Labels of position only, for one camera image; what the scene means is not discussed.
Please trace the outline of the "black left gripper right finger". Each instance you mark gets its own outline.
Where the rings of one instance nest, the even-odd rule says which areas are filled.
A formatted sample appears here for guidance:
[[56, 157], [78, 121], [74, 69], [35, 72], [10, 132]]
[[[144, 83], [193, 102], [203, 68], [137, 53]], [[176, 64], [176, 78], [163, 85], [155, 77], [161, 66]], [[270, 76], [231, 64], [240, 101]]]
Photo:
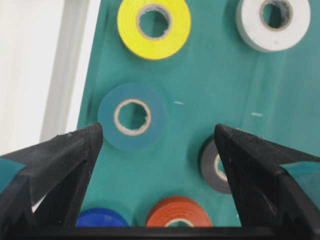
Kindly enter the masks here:
[[300, 167], [317, 193], [319, 157], [224, 124], [215, 126], [214, 141], [241, 222], [228, 239], [319, 239], [320, 209], [290, 173]]

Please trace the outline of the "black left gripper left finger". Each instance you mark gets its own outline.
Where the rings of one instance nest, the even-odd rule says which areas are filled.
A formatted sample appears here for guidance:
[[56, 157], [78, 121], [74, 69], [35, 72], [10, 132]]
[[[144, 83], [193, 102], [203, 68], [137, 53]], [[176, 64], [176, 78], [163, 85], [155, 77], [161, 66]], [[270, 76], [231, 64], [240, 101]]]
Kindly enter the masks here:
[[0, 238], [43, 227], [74, 227], [103, 145], [98, 122], [1, 156], [20, 164], [0, 193]]

